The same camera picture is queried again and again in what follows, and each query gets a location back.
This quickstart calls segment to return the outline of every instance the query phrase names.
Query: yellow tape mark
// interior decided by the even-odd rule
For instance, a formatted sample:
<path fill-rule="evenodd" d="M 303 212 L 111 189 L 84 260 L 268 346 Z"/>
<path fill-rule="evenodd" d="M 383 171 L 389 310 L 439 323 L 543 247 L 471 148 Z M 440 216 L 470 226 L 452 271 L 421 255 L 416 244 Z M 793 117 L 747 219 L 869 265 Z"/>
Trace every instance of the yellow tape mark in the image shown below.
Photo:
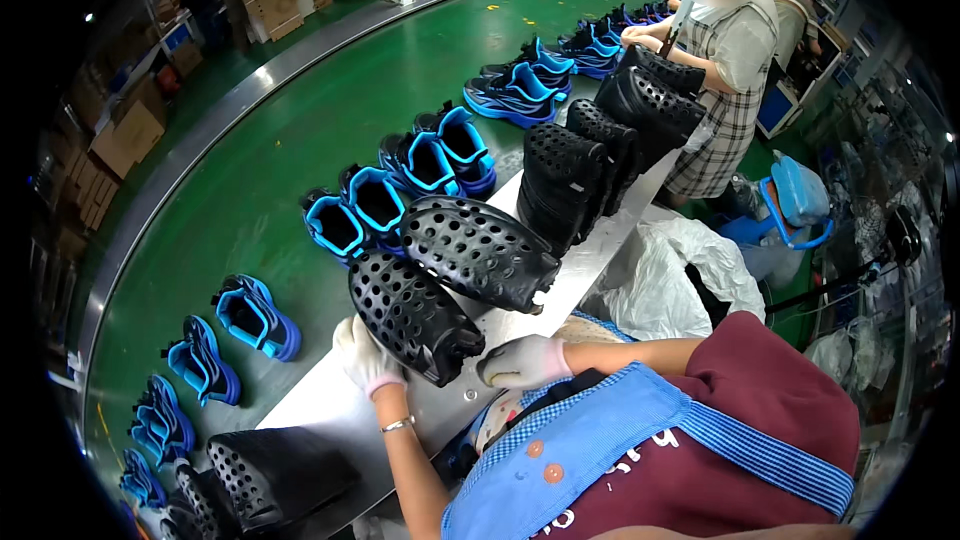
<path fill-rule="evenodd" d="M 103 432 L 106 434 L 106 442 L 109 443 L 110 450 L 113 451 L 113 456 L 117 460 L 117 465 L 120 466 L 120 471 L 123 471 L 126 469 L 126 467 L 124 466 L 123 461 L 120 460 L 120 455 L 117 454 L 117 449 L 114 446 L 114 439 L 111 438 L 111 431 L 107 429 L 107 421 L 104 420 L 104 410 L 100 406 L 100 402 L 97 402 L 97 415 L 100 416 L 100 425 L 103 427 Z"/>

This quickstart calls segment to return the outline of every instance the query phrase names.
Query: bracelet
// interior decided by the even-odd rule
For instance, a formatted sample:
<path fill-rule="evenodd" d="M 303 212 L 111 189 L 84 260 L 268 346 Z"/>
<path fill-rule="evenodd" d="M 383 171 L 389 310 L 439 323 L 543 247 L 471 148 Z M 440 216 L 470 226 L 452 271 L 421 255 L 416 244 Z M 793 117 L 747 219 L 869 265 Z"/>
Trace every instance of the bracelet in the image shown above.
<path fill-rule="evenodd" d="M 417 419 L 410 415 L 409 417 L 404 417 L 399 421 L 394 421 L 389 426 L 380 427 L 380 434 L 387 434 L 393 430 L 399 430 L 400 428 L 413 428 L 414 424 L 417 423 Z"/>

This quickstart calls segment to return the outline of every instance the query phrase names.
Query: woman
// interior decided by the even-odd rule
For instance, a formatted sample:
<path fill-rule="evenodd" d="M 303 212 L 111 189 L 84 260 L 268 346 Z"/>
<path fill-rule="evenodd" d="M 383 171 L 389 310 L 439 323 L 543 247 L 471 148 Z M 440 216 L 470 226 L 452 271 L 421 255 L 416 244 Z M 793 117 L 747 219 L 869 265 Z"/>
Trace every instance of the woman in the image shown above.
<path fill-rule="evenodd" d="M 334 349 L 374 403 L 413 540 L 854 535 L 833 524 L 853 494 L 857 408 L 749 312 L 708 338 L 530 335 L 494 348 L 477 366 L 484 383 L 537 390 L 452 500 L 414 432 L 400 366 L 359 317 L 340 323 Z"/>
<path fill-rule="evenodd" d="M 699 102 L 706 115 L 690 135 L 673 171 L 664 182 L 670 206 L 688 198 L 723 194 L 754 137 L 763 86 L 777 44 L 777 8 L 773 0 L 704 0 L 696 3 L 677 45 L 667 58 L 706 70 Z M 658 52 L 675 16 L 659 23 L 631 26 L 623 45 L 641 44 Z"/>

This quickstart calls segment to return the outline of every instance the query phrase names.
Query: maroon shirt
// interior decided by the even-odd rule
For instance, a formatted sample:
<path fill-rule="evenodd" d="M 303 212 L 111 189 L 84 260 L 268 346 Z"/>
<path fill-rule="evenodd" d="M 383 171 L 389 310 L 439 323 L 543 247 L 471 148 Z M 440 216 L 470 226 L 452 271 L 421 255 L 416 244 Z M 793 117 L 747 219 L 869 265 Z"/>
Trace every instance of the maroon shirt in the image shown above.
<path fill-rule="evenodd" d="M 854 403 L 749 312 L 727 316 L 690 356 L 686 375 L 666 380 L 694 400 L 854 474 L 860 441 Z M 673 428 L 628 451 L 548 525 L 548 535 L 569 540 L 657 526 L 705 537 L 832 523 L 830 511 L 747 473 Z"/>

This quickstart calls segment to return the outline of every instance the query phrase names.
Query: stainless steel table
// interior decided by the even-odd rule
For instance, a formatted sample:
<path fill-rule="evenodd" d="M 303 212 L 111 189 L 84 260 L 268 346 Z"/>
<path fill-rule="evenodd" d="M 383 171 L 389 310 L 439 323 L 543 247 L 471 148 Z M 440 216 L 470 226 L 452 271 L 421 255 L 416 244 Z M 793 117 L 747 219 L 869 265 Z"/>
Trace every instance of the stainless steel table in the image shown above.
<path fill-rule="evenodd" d="M 487 351 L 528 334 L 556 333 L 639 221 L 676 217 L 673 211 L 651 206 L 650 202 L 679 154 L 679 150 L 670 152 L 638 178 L 627 190 L 620 210 L 612 217 L 601 217 L 586 241 L 570 248 L 561 260 L 556 281 L 545 295 L 541 314 L 501 310 L 451 292 L 485 334 Z M 522 174 L 523 171 L 514 175 L 487 203 L 516 216 Z M 480 359 L 467 359 L 460 377 L 444 388 L 411 376 L 409 400 L 416 417 L 416 435 L 431 457 L 497 397 L 498 390 L 486 387 L 476 375 Z M 335 354 L 330 353 L 317 363 L 257 428 L 291 426 L 306 427 L 335 441 L 362 476 L 357 486 L 305 522 L 303 537 L 335 534 L 394 491 L 374 406 L 343 372 Z"/>

